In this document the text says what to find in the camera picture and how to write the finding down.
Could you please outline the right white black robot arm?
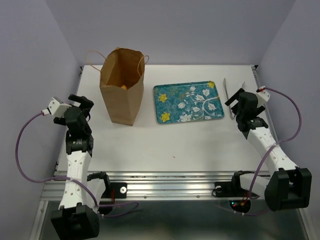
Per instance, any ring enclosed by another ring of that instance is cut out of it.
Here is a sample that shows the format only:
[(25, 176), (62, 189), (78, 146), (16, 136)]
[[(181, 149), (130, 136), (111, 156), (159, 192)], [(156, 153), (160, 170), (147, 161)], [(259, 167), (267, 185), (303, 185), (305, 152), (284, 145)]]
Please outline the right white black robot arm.
[(303, 209), (309, 206), (312, 174), (300, 168), (282, 150), (283, 140), (275, 140), (268, 124), (259, 117), (270, 99), (269, 87), (259, 87), (255, 93), (240, 88), (225, 102), (231, 107), (239, 131), (261, 156), (257, 169), (235, 172), (230, 189), (235, 195), (247, 191), (248, 197), (264, 198), (267, 207), (275, 212)]

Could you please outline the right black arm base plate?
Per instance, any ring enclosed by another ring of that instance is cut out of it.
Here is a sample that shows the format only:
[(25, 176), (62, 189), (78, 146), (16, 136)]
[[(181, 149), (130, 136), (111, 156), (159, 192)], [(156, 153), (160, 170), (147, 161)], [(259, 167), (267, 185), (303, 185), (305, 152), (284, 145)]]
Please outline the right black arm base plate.
[[(251, 181), (217, 181), (214, 183), (212, 194), (217, 198), (242, 198), (247, 196), (250, 190)], [(261, 184), (254, 184), (251, 189), (251, 196), (264, 196), (266, 187)]]

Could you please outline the brown paper bag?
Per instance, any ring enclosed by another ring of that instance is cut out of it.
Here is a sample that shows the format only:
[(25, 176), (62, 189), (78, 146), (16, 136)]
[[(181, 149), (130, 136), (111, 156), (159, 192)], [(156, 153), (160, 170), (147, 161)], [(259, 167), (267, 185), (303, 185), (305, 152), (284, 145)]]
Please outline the brown paper bag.
[(104, 56), (99, 89), (112, 123), (133, 126), (144, 94), (145, 66), (149, 58), (129, 48), (115, 48)]

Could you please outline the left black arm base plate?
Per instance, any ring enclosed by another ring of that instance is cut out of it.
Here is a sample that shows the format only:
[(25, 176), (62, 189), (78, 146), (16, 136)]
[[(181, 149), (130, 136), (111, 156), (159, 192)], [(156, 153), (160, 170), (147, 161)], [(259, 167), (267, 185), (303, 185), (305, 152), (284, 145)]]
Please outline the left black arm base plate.
[(102, 194), (102, 199), (110, 199), (115, 201), (116, 199), (127, 198), (128, 185), (126, 182), (111, 182)]

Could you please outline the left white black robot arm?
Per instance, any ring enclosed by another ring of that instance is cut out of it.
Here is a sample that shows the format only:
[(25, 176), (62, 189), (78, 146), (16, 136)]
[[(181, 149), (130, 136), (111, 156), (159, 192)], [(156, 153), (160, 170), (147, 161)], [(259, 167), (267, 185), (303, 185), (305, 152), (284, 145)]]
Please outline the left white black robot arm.
[(88, 121), (94, 103), (74, 94), (68, 98), (79, 106), (53, 97), (47, 108), (55, 124), (67, 127), (67, 174), (62, 177), (65, 187), (58, 210), (51, 213), (50, 220), (61, 240), (86, 240), (99, 235), (99, 202), (111, 193), (111, 184), (105, 172), (88, 173), (94, 148)]

